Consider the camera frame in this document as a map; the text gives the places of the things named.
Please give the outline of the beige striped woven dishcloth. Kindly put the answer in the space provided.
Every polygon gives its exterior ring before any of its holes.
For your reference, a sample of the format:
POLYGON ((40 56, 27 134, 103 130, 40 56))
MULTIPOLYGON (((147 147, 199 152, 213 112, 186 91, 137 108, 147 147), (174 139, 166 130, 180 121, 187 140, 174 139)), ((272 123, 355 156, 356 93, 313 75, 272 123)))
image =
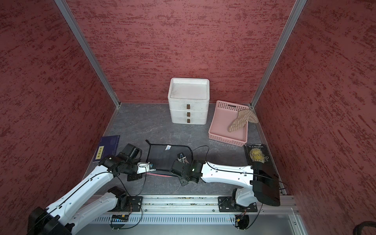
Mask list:
POLYGON ((245 109, 238 111, 238 117, 232 122, 229 126, 229 132, 235 132, 244 126, 248 125, 248 123, 259 123, 259 119, 256 116, 255 112, 251 109, 245 109))

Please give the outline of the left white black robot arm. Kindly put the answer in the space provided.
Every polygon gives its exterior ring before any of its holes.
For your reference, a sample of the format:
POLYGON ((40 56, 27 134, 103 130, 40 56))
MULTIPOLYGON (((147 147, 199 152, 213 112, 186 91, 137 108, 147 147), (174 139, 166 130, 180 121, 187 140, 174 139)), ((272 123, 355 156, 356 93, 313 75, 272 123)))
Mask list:
POLYGON ((37 207, 28 217, 29 235, 75 235, 105 212, 129 206, 126 189, 113 187, 100 199, 84 204, 104 185, 120 174, 138 175, 149 171, 141 163, 142 150, 128 144, 118 155, 102 158, 93 171, 73 189, 46 208, 37 207))

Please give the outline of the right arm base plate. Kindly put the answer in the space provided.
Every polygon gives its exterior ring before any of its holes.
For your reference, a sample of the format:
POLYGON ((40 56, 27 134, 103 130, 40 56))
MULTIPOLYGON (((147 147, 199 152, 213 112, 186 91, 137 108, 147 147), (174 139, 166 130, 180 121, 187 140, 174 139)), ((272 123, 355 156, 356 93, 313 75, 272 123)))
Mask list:
POLYGON ((218 208, 220 212, 257 212, 258 208, 256 203, 249 206, 238 205, 231 197, 220 196, 218 197, 218 208))

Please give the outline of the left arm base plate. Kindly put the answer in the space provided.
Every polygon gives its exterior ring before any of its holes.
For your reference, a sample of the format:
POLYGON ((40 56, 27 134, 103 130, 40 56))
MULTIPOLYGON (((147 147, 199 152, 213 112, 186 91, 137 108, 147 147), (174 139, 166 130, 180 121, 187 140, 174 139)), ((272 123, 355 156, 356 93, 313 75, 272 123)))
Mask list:
POLYGON ((118 199, 117 205, 112 211, 114 212, 140 212, 143 202, 142 196, 124 196, 118 199))

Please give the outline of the pink grey dishcloth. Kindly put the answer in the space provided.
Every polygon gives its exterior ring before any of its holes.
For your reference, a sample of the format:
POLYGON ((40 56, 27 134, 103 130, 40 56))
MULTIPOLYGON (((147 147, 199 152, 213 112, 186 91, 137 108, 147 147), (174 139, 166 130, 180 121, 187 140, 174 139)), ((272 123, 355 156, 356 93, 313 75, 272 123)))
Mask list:
POLYGON ((165 177, 176 177, 170 172, 172 164, 177 160, 177 155, 183 153, 189 163, 193 161, 193 150, 189 146, 172 145, 172 144, 152 144, 146 140, 149 145, 146 162, 155 165, 156 171, 151 174, 162 175, 165 177))

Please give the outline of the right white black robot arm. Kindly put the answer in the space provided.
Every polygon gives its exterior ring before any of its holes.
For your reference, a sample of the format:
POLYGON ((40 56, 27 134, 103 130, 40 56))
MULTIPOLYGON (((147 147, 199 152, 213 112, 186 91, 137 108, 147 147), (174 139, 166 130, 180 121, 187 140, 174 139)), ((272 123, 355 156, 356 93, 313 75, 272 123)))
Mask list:
POLYGON ((253 162, 247 166, 219 165, 207 161, 194 160, 191 164, 175 160, 170 172, 179 177, 181 185, 189 182, 224 183, 238 186, 233 191, 232 204, 247 207, 260 202, 279 207, 279 177, 276 171, 264 163, 253 162))

